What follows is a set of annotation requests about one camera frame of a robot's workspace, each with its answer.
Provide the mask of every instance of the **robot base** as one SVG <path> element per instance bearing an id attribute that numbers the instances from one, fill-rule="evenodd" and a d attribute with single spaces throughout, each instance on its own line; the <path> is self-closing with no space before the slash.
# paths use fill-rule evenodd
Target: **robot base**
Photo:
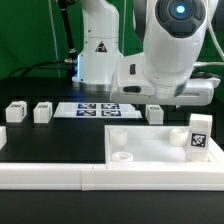
<path id="1" fill-rule="evenodd" d="M 80 88 L 87 91 L 95 91 L 95 92 L 109 92 L 110 85 L 107 84 L 88 84 L 82 82 L 80 79 L 72 77 L 72 85 L 74 88 Z"/>

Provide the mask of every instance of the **small white block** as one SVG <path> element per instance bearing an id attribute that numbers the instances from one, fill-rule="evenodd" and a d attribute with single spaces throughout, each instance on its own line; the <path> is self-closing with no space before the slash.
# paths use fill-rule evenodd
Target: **small white block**
<path id="1" fill-rule="evenodd" d="M 6 142 L 7 142 L 7 138 L 6 138 L 6 128 L 3 127 L 3 126 L 1 126 L 0 127 L 0 150 L 5 145 Z"/>
<path id="2" fill-rule="evenodd" d="M 163 124 L 164 112 L 159 105 L 146 105 L 145 116 L 149 124 Z"/>
<path id="3" fill-rule="evenodd" d="M 110 144 L 117 146 L 124 146 L 127 144 L 128 134 L 124 129 L 111 128 L 110 129 Z"/>
<path id="4" fill-rule="evenodd" d="M 116 162 L 132 162 L 133 155 L 129 152 L 115 152 L 112 154 L 112 161 Z"/>
<path id="5" fill-rule="evenodd" d="M 52 103 L 40 102 L 33 110 L 34 123 L 48 123 L 52 117 Z"/>
<path id="6" fill-rule="evenodd" d="M 188 162 L 208 162 L 208 152 L 187 151 L 186 161 Z"/>
<path id="7" fill-rule="evenodd" d="M 212 116 L 204 114 L 191 114 L 189 126 L 191 129 L 211 133 Z"/>
<path id="8" fill-rule="evenodd" d="M 24 101 L 14 101 L 5 110 L 6 121 L 20 123 L 27 115 L 27 104 Z"/>
<path id="9" fill-rule="evenodd" d="M 187 145 L 188 140 L 187 128 L 173 128 L 170 131 L 170 143 L 178 147 L 184 147 Z"/>

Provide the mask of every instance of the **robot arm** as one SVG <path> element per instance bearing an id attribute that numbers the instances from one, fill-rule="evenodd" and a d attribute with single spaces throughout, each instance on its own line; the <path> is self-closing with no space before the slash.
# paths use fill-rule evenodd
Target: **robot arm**
<path id="1" fill-rule="evenodd" d="M 74 86 L 109 91 L 118 58 L 119 13 L 105 0 L 80 0 L 84 21 L 84 48 L 78 57 Z"/>
<path id="2" fill-rule="evenodd" d="M 120 103 L 206 105 L 219 80 L 189 80 L 208 15 L 218 0 L 152 0 L 146 8 L 144 53 L 122 58 L 111 100 Z"/>

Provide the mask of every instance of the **white cube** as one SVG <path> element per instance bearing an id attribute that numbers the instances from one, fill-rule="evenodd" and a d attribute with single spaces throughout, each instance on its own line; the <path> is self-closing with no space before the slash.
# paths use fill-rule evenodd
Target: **white cube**
<path id="1" fill-rule="evenodd" d="M 14 101 L 5 111 L 7 122 L 20 123 L 27 115 L 27 104 L 24 101 Z"/>
<path id="2" fill-rule="evenodd" d="M 127 144 L 127 131 L 121 128 L 110 129 L 110 144 L 117 146 L 124 146 Z"/>
<path id="3" fill-rule="evenodd" d="M 186 161 L 188 162 L 208 162 L 208 152 L 187 151 Z"/>
<path id="4" fill-rule="evenodd" d="M 149 124 L 162 125 L 164 112 L 159 105 L 146 105 L 145 116 Z"/>
<path id="5" fill-rule="evenodd" d="M 6 128 L 3 127 L 3 126 L 1 126 L 0 127 L 0 150 L 5 145 L 6 142 L 7 142 L 7 138 L 6 138 Z"/>
<path id="6" fill-rule="evenodd" d="M 48 123 L 52 117 L 52 103 L 40 102 L 33 110 L 34 123 Z"/>
<path id="7" fill-rule="evenodd" d="M 211 134 L 212 116 L 205 114 L 191 114 L 189 126 L 191 129 L 198 130 L 199 132 Z"/>

